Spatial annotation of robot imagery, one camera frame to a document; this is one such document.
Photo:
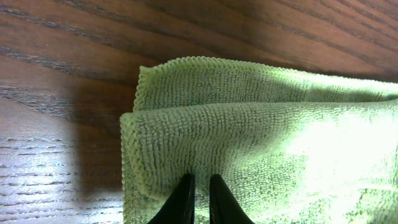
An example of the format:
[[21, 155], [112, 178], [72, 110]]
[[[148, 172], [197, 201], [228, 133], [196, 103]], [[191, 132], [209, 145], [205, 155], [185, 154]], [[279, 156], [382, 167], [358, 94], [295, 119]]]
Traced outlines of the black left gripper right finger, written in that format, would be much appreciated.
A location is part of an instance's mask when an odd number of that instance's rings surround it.
[[210, 223], [254, 224], [219, 174], [212, 175], [210, 179]]

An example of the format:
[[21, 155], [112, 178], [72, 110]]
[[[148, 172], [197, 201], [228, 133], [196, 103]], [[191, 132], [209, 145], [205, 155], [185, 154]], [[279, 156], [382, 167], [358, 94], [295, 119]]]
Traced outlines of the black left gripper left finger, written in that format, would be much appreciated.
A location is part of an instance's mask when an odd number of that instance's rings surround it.
[[185, 174], [148, 224], [194, 224], [195, 177]]

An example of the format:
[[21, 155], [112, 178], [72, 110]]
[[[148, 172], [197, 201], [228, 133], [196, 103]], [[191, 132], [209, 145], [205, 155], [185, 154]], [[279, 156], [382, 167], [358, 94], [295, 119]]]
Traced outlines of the light green microfiber cloth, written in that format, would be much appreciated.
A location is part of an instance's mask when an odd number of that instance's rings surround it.
[[208, 223], [222, 176], [254, 223], [396, 223], [397, 85], [210, 57], [141, 67], [120, 118], [124, 223], [185, 174]]

